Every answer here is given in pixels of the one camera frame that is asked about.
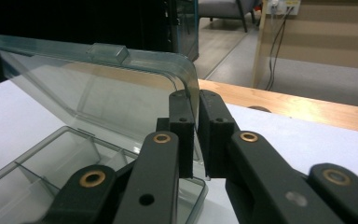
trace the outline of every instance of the electrical cable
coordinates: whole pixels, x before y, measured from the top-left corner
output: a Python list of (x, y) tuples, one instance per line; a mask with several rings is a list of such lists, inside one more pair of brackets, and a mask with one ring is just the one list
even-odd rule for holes
[[(265, 88), (266, 91), (270, 91), (271, 88), (272, 88), (272, 85), (274, 83), (274, 80), (275, 80), (275, 66), (276, 66), (276, 62), (277, 62), (277, 59), (278, 59), (278, 54), (279, 54), (279, 50), (281, 48), (281, 44), (282, 44), (282, 40), (283, 40), (283, 33), (284, 33), (284, 28), (285, 28), (285, 25), (286, 25), (286, 20), (287, 20), (287, 17), (289, 16), (290, 12), (293, 10), (293, 7), (290, 7), (287, 12), (283, 15), (282, 17), (282, 24), (277, 32), (277, 34), (275, 35), (275, 37), (273, 38), (273, 41), (272, 41), (272, 46), (271, 46), (271, 51), (269, 53), (269, 81), (268, 81), (268, 85), (267, 87)], [(279, 45), (278, 45), (278, 49), (277, 49), (277, 52), (275, 54), (275, 60), (274, 60), (274, 63), (272, 65), (272, 53), (273, 53), (273, 50), (274, 50), (274, 47), (275, 47), (275, 43), (277, 42), (277, 39), (279, 37), (279, 35), (281, 34), (281, 38), (280, 38), (280, 41), (279, 41)]]

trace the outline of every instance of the gray chair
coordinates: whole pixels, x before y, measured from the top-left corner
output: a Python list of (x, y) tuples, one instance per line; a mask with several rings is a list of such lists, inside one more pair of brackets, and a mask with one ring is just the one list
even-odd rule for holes
[(258, 5), (260, 0), (199, 0), (199, 21), (200, 18), (242, 20), (247, 33), (245, 15), (250, 12), (255, 23), (254, 7)]

